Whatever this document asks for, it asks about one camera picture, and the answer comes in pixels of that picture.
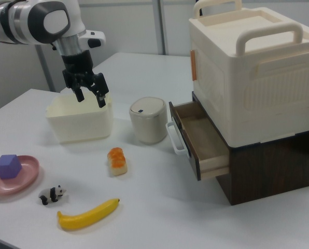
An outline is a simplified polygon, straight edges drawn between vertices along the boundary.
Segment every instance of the toy banana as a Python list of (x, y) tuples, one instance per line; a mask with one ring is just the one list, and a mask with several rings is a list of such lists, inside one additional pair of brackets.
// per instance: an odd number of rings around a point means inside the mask
[(57, 215), (59, 218), (59, 224), (66, 230), (87, 227), (113, 212), (119, 205), (119, 201), (119, 199), (108, 200), (92, 210), (75, 216), (63, 215), (60, 211), (58, 211)]

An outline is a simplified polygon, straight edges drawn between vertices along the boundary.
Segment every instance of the toy panda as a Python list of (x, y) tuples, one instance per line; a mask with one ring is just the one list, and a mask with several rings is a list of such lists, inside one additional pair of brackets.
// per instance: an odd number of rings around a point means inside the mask
[(41, 199), (43, 205), (47, 205), (49, 198), (52, 200), (52, 202), (57, 202), (58, 201), (57, 197), (61, 197), (65, 192), (66, 189), (63, 189), (59, 185), (57, 188), (53, 187), (42, 190), (39, 193), (38, 197)]

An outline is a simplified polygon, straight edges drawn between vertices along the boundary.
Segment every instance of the wooden drawer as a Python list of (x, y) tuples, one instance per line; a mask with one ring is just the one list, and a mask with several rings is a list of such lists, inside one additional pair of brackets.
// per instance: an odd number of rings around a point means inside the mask
[(170, 110), (180, 132), (197, 179), (229, 173), (229, 149), (198, 102), (174, 106)]

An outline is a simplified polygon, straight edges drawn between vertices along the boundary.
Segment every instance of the dark brown wooden cabinet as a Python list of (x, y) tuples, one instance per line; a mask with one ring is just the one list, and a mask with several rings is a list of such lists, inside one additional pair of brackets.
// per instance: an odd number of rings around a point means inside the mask
[(170, 110), (197, 179), (216, 177), (232, 205), (309, 186), (309, 131), (232, 148), (194, 94)]

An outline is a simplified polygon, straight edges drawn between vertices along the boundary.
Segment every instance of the table surface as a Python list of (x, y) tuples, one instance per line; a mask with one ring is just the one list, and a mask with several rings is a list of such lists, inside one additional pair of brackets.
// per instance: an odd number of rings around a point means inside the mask
[[(59, 144), (45, 119), (59, 93), (30, 90), (0, 109), (0, 155), (31, 155), (41, 166), (29, 188), (0, 197), (1, 242), (21, 249), (309, 248), (309, 187), (231, 206), (215, 179), (196, 180), (168, 137), (155, 145), (134, 137), (128, 110), (137, 99), (191, 101), (188, 57), (118, 53), (95, 72), (104, 73), (113, 98), (106, 139)], [(113, 177), (106, 155), (117, 146), (128, 172)], [(56, 185), (66, 194), (42, 205), (39, 192)], [(120, 204), (100, 222), (59, 227), (57, 211), (79, 214), (111, 198)]]

